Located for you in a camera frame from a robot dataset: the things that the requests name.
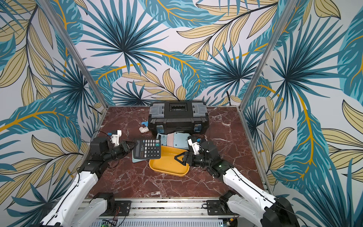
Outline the yellow plastic tray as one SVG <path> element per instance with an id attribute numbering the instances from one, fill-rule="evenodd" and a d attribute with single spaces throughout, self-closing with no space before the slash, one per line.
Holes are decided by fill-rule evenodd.
<path id="1" fill-rule="evenodd" d="M 149 167 L 156 172 L 183 177 L 189 172 L 190 166 L 188 164 L 183 166 L 174 159 L 175 155 L 183 152 L 186 152 L 186 150 L 162 146 L 161 158 L 149 160 Z"/>

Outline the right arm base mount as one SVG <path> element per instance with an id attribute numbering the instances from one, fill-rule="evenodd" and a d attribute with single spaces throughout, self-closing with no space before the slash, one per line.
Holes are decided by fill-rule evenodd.
<path id="1" fill-rule="evenodd" d="M 228 200 L 233 195 L 236 195 L 236 193 L 229 190 L 217 200 L 207 200 L 206 203 L 202 204 L 202 208 L 206 209 L 210 216 L 235 215 L 227 205 Z"/>

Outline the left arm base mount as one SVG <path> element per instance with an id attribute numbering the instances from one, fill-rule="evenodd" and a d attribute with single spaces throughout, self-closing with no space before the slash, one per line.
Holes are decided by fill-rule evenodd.
<path id="1" fill-rule="evenodd" d="M 130 208 L 131 208 L 131 200 L 117 200 L 113 193 L 97 193 L 89 202 L 89 204 L 93 203 L 97 199 L 101 199 L 105 201 L 106 208 L 100 213 L 101 217 L 113 216 L 129 216 Z"/>

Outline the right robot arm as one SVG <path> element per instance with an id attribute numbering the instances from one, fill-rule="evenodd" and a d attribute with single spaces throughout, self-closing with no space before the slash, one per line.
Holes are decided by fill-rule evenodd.
<path id="1" fill-rule="evenodd" d="M 248 180 L 231 163 L 222 159 L 211 141 L 188 140 L 189 149 L 174 157 L 180 164 L 205 168 L 214 178 L 233 189 L 220 197 L 227 212 L 238 214 L 256 227 L 299 226 L 291 203 L 275 197 Z"/>

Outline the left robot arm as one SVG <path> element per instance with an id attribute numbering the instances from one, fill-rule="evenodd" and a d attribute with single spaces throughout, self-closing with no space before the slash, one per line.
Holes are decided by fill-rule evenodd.
<path id="1" fill-rule="evenodd" d="M 99 216 L 112 216 L 120 211 L 113 193 L 98 193 L 81 212 L 78 211 L 89 191 L 109 167 L 109 162 L 120 160 L 138 146 L 134 141 L 112 142 L 109 137 L 94 138 L 89 147 L 89 157 L 81 165 L 71 187 L 55 207 L 36 227 L 88 227 Z"/>

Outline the black desktop calculator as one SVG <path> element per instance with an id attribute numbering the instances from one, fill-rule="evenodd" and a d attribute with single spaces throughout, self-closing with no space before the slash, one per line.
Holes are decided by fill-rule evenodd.
<path id="1" fill-rule="evenodd" d="M 161 142 L 153 139 L 137 139 L 133 150 L 133 157 L 140 160 L 161 158 Z"/>

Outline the light blue calculator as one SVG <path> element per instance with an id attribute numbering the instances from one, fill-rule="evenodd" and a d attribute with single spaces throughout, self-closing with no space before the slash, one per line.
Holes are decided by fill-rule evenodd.
<path id="1" fill-rule="evenodd" d="M 157 139 L 160 142 L 161 146 L 167 146 L 167 135 L 166 134 L 157 134 Z"/>
<path id="2" fill-rule="evenodd" d="M 133 163 L 138 163 L 138 162 L 142 162 L 142 161 L 145 161 L 145 159 L 135 159 L 135 158 L 132 158 L 132 162 Z"/>

